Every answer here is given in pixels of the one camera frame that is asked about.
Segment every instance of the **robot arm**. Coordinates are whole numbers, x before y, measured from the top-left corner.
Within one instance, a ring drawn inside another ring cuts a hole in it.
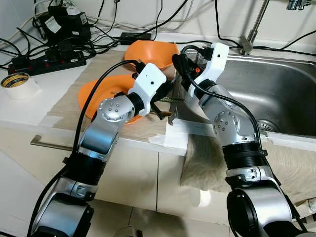
[[[203,93],[202,89],[233,98],[215,82],[223,72],[229,47],[213,43],[212,55],[206,55],[206,68],[202,73],[186,55],[174,55],[175,68],[182,76],[188,94],[197,97],[199,105],[213,124],[214,132],[222,146],[227,165],[226,181],[232,191],[227,197],[228,218],[232,229],[241,236],[316,236],[304,234],[292,224],[294,206],[281,190],[278,181],[254,136],[254,127],[248,115],[234,104]]]
[[[147,64],[128,94],[103,100],[95,119],[85,130],[78,153],[64,160],[67,170],[48,195],[32,227],[32,237],[85,237],[93,215],[98,182],[117,143],[118,132],[136,115],[147,115],[153,97],[166,76]]]

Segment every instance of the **orange bowl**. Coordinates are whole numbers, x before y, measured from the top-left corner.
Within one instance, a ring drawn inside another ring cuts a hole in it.
[[[131,44],[125,52],[125,60],[141,60],[144,63],[153,63],[160,69],[172,65],[171,57],[179,54],[177,45],[173,43],[138,40]]]
[[[77,94],[77,99],[81,110],[96,82],[97,80],[90,81],[80,88]],[[132,78],[131,75],[110,76],[104,78],[95,91],[85,112],[85,115],[90,119],[93,118],[93,115],[98,109],[99,104],[102,100],[112,98],[115,96],[115,94],[121,91],[127,93],[128,90],[133,87],[134,83],[135,80]],[[136,122],[141,118],[142,116],[137,115],[132,118],[132,120],[129,121],[127,124]]]

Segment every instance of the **sink basin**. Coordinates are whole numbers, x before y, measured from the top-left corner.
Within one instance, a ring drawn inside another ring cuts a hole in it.
[[[196,54],[189,53],[195,59]],[[205,61],[198,59],[202,67]],[[229,56],[217,84],[243,103],[256,117],[264,131],[316,137],[316,63],[254,56]],[[185,98],[180,80],[176,81],[173,97]],[[174,118],[210,123],[197,116],[197,101],[187,106],[172,103]]]

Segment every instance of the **beige cloth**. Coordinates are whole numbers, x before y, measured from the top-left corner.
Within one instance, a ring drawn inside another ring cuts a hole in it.
[[[80,115],[80,108],[77,102],[77,93],[80,88],[89,81],[98,79],[108,68],[123,60],[123,51],[109,51],[105,54],[97,55],[92,62],[82,72],[75,83],[68,89],[66,94],[53,106],[47,116],[62,117],[53,127],[67,130],[75,130]],[[130,65],[125,65],[115,69],[110,75],[133,74],[135,70]],[[169,67],[163,71],[169,79],[173,79],[174,68]],[[162,111],[169,111],[170,104],[156,102]],[[81,130],[83,131],[90,123],[90,119],[85,117]],[[157,134],[165,134],[166,118],[162,121],[156,115],[147,115],[141,120],[126,125],[120,132],[120,137],[130,138],[138,141],[148,141],[149,137]]]
[[[316,153],[263,142],[268,162],[292,202],[316,197]],[[188,149],[181,174],[181,185],[202,190],[229,192],[225,181],[226,164],[214,137],[189,135]]]

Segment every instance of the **sink drain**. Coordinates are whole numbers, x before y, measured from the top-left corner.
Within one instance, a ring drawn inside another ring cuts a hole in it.
[[[259,129],[266,132],[279,132],[278,127],[271,121],[261,119],[257,121]]]

